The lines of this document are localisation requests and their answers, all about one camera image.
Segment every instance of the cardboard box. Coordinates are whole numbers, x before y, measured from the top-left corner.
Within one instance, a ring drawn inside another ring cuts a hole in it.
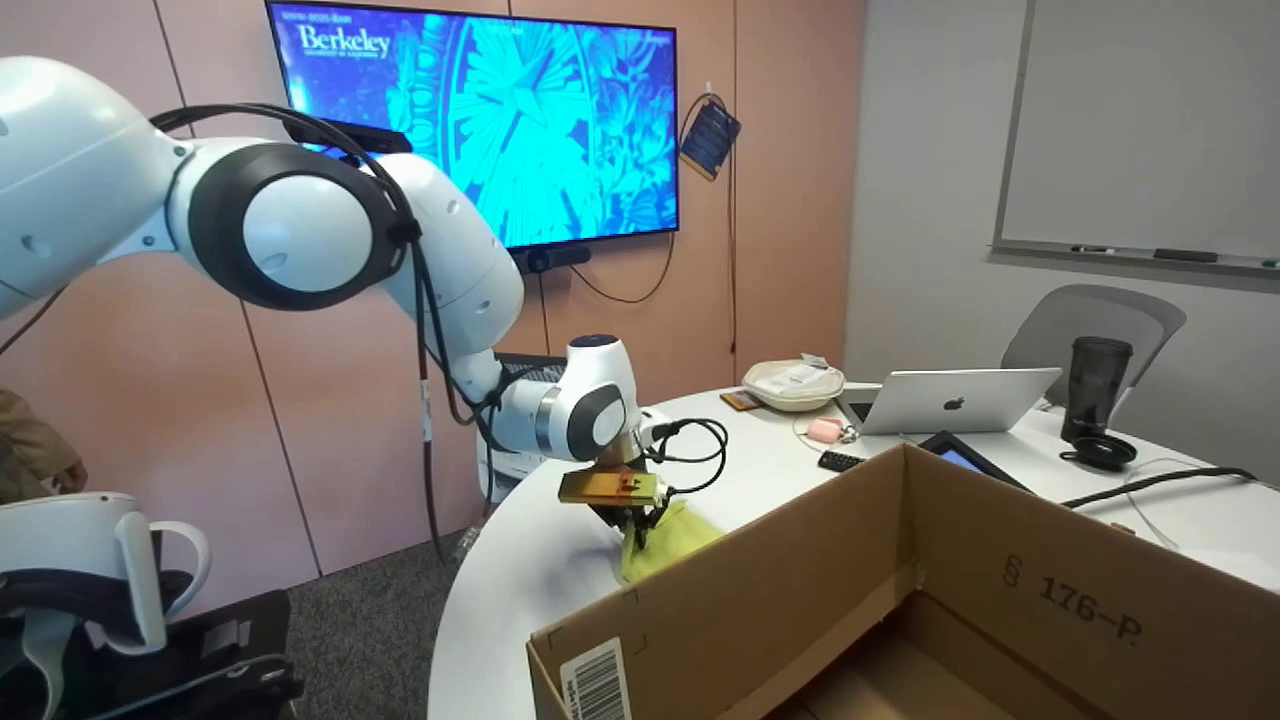
[[[1280,717],[1280,595],[897,447],[538,633],[529,673],[542,717]]]

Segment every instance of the television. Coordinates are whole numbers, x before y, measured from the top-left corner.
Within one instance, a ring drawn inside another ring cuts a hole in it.
[[[679,229],[675,28],[270,0],[296,113],[397,127],[508,254]]]

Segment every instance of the open laptop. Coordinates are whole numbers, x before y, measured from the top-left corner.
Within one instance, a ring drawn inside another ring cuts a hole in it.
[[[1010,434],[1059,367],[899,367],[874,403],[848,403],[859,436]]]

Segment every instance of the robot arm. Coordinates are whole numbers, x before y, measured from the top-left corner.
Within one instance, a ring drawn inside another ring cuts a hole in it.
[[[221,113],[310,125],[346,159],[156,133]],[[620,342],[578,342],[562,380],[513,375],[495,360],[520,316],[520,272],[430,159],[373,159],[346,133],[270,104],[150,120],[69,66],[0,60],[0,316],[119,248],[171,248],[270,310],[325,310],[384,284],[506,452],[598,459],[635,419]]]

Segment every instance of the office chair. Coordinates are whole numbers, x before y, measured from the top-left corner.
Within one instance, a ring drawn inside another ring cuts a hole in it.
[[[1004,347],[1004,367],[1063,367],[1063,375],[1043,393],[1053,403],[1067,400],[1067,367],[1077,336],[1110,336],[1132,344],[1119,400],[1146,380],[1159,347],[1183,328],[1190,312],[1159,298],[1105,288],[1105,284],[1063,284],[1053,288]]]

